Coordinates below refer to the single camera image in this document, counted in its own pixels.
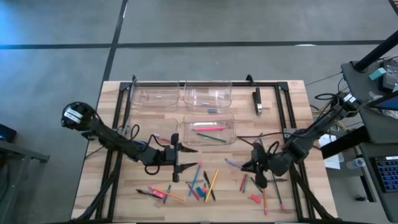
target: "sticker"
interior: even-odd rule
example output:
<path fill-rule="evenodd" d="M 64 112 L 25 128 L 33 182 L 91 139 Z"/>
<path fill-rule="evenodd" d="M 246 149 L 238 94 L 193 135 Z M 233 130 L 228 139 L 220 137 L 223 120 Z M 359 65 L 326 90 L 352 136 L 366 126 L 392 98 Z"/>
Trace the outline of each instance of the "sticker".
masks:
<path fill-rule="evenodd" d="M 79 112 L 72 110 L 72 109 L 67 109 L 67 113 L 70 113 L 72 115 L 74 115 L 75 117 L 81 119 L 83 117 L 83 115 L 81 115 Z"/>
<path fill-rule="evenodd" d="M 65 112 L 64 116 L 66 116 L 67 118 L 71 119 L 72 121 L 80 124 L 80 119 L 75 117 L 74 115 L 72 115 L 72 114 L 70 114 L 68 112 Z"/>
<path fill-rule="evenodd" d="M 351 97 L 353 97 L 351 94 L 348 94 L 346 97 L 344 97 L 344 102 L 347 102 Z"/>
<path fill-rule="evenodd" d="M 387 156 L 387 160 L 393 160 L 393 159 L 398 159 L 398 156 Z"/>

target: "clear plastic bin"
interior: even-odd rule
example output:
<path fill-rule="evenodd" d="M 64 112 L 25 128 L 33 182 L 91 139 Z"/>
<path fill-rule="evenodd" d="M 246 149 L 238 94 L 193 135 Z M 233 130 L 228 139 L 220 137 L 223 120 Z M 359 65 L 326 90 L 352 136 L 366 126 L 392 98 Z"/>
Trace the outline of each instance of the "clear plastic bin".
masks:
<path fill-rule="evenodd" d="M 236 140 L 234 116 L 226 114 L 186 114 L 184 142 L 191 146 L 220 146 Z"/>
<path fill-rule="evenodd" d="M 159 119 L 159 118 L 135 118 L 132 114 L 130 120 L 130 127 L 132 128 L 135 124 L 139 125 L 139 132 L 134 138 L 135 141 L 145 141 L 147 142 L 151 134 L 157 136 L 157 140 L 161 144 L 170 144 L 170 138 L 172 134 L 178 133 L 178 122 L 176 119 Z M 126 134 L 126 138 L 130 138 L 130 132 Z"/>
<path fill-rule="evenodd" d="M 180 85 L 178 82 L 165 82 L 161 86 L 137 82 L 134 85 L 131 104 L 139 110 L 176 110 L 179 98 Z"/>
<path fill-rule="evenodd" d="M 214 109 L 218 113 L 226 113 L 232 102 L 232 83 L 185 82 L 183 100 L 189 111 L 208 112 Z"/>

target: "gray floor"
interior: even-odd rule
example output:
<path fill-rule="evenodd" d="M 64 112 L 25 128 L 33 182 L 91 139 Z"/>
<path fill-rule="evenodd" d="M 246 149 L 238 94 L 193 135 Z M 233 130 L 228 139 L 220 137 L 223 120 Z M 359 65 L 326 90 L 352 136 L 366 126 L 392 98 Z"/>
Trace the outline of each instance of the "gray floor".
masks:
<path fill-rule="evenodd" d="M 121 0 L 0 1 L 0 45 L 111 43 Z M 398 29 L 387 0 L 131 0 L 119 43 L 379 40 Z M 375 45 L 119 49 L 110 80 L 315 80 L 338 73 Z M 68 220 L 87 142 L 60 126 L 72 101 L 96 105 L 109 49 L 0 50 L 0 123 L 16 143 L 49 153 L 33 165 L 13 223 Z M 398 54 L 398 49 L 390 54 Z M 307 87 L 310 102 L 334 93 L 341 75 Z M 360 118 L 344 120 L 353 124 Z M 355 202 L 359 178 L 330 179 L 339 217 L 388 223 L 380 203 Z"/>

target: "wooden table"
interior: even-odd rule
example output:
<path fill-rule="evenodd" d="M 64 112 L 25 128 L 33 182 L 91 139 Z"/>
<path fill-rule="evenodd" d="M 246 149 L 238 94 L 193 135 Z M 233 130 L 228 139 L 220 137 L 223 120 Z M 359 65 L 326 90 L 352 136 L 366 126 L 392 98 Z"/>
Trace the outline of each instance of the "wooden table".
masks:
<path fill-rule="evenodd" d="M 111 126 L 116 106 L 120 82 L 104 82 L 101 96 L 98 103 L 98 113 L 106 125 Z M 301 80 L 288 81 L 294 115 L 297 126 L 306 128 L 312 123 L 304 82 Z M 281 130 L 279 114 L 273 88 L 261 87 L 262 107 L 261 116 L 254 112 L 251 93 L 253 87 L 233 87 L 233 101 L 229 111 L 234 114 L 234 127 L 237 135 L 259 135 L 260 133 L 272 133 Z M 287 109 L 284 104 L 286 119 Z M 180 141 L 183 141 L 183 117 L 189 113 L 180 97 L 176 112 L 150 112 L 132 108 L 133 119 L 169 119 L 178 121 Z M 274 141 L 280 141 L 283 145 L 282 135 L 264 137 L 264 147 L 270 146 Z M 91 142 L 87 153 L 99 148 L 97 142 Z M 197 167 L 191 167 L 180 174 L 180 182 L 172 182 L 172 167 L 162 167 L 157 175 L 147 175 L 144 172 L 142 163 L 135 163 L 124 156 L 121 175 L 119 179 L 118 196 L 116 199 L 114 222 L 294 222 L 297 221 L 294 200 L 292 198 L 292 186 L 290 181 L 278 183 L 285 210 L 279 208 L 279 201 L 275 192 L 274 184 L 269 183 L 267 188 L 268 216 L 264 215 L 263 204 L 256 204 L 248 199 L 251 194 L 262 196 L 258 189 L 248 182 L 247 190 L 243 194 L 239 191 L 244 172 L 238 168 L 225 163 L 224 158 L 244 163 L 249 160 L 252 148 L 250 145 L 236 140 L 235 143 L 227 146 L 206 146 L 194 147 L 198 153 L 180 153 L 180 163 L 203 161 L 203 167 L 199 179 L 203 179 L 203 170 L 210 178 L 219 169 L 218 178 L 213 188 L 216 201 L 209 198 L 207 203 L 203 199 L 197 201 L 194 196 L 188 197 L 188 186 L 185 181 L 192 180 Z M 72 218 L 78 217 L 91 203 L 98 193 L 103 175 L 103 166 L 106 157 L 106 150 L 93 154 L 83 166 L 79 188 L 76 195 Z M 333 216 L 337 217 L 335 203 L 331 194 L 329 180 L 323 163 L 322 154 L 316 149 L 310 151 L 305 160 L 308 181 L 310 188 L 319 199 L 320 203 Z M 289 173 L 282 176 L 289 179 Z M 164 205 L 161 200 L 136 192 L 136 189 L 147 190 L 148 185 L 166 190 L 169 184 L 172 185 L 171 192 L 186 199 L 181 202 L 169 197 Z M 305 199 L 300 190 L 300 198 L 305 217 L 307 209 Z M 108 205 L 104 206 L 106 215 Z"/>

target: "computer monitor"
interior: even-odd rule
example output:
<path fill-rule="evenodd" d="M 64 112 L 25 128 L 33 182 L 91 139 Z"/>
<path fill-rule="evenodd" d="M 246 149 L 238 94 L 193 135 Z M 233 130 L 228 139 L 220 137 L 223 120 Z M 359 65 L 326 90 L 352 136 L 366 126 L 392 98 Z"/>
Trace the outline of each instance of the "computer monitor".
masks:
<path fill-rule="evenodd" d="M 370 108 L 398 111 L 398 91 L 371 101 L 367 106 Z"/>

